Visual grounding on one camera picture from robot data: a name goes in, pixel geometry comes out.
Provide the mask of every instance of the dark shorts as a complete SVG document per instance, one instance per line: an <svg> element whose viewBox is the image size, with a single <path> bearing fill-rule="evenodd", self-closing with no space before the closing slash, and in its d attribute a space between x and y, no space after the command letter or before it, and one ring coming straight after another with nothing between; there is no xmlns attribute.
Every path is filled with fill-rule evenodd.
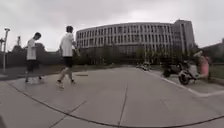
<svg viewBox="0 0 224 128"><path fill-rule="evenodd" d="M72 68L73 66L73 59L72 57L63 57L64 63L66 67Z"/></svg>
<svg viewBox="0 0 224 128"><path fill-rule="evenodd" d="M27 71L32 72L34 69L39 68L38 60L27 60Z"/></svg>

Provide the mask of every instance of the red clothing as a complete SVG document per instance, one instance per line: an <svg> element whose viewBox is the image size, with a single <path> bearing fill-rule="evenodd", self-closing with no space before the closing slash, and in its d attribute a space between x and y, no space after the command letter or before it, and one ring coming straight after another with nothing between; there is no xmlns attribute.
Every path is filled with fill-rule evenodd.
<svg viewBox="0 0 224 128"><path fill-rule="evenodd" d="M209 74L208 59L204 56L201 56L200 62L201 62L201 75L208 76L208 74Z"/></svg>

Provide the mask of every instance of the paved plaza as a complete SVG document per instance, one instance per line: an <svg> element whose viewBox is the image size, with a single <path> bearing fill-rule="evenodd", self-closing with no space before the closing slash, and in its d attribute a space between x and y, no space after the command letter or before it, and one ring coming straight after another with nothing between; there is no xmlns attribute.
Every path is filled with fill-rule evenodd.
<svg viewBox="0 0 224 128"><path fill-rule="evenodd" d="M7 128L224 126L220 85L197 81L183 87L175 76L123 67L76 72L76 84L66 78L62 91L57 77L0 82L0 116Z"/></svg>

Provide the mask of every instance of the sky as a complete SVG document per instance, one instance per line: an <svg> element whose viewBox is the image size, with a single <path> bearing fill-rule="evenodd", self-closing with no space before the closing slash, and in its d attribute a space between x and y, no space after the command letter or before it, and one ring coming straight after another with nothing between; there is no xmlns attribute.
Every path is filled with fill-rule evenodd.
<svg viewBox="0 0 224 128"><path fill-rule="evenodd" d="M55 51L65 27L75 31L126 22L174 23L177 19L193 23L199 47L219 43L224 37L222 0L1 0L0 38L11 29L7 50L21 36L22 46L35 32L47 51Z"/></svg>

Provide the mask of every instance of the curved building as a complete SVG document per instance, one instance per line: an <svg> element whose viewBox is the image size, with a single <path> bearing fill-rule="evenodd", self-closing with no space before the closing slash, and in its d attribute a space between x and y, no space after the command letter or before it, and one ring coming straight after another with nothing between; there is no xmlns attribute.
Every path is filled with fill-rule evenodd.
<svg viewBox="0 0 224 128"><path fill-rule="evenodd" d="M175 23L123 23L79 30L76 33L79 48L118 46L122 53L135 53L139 46L146 51L175 51L189 53L194 45L194 34L190 21Z"/></svg>

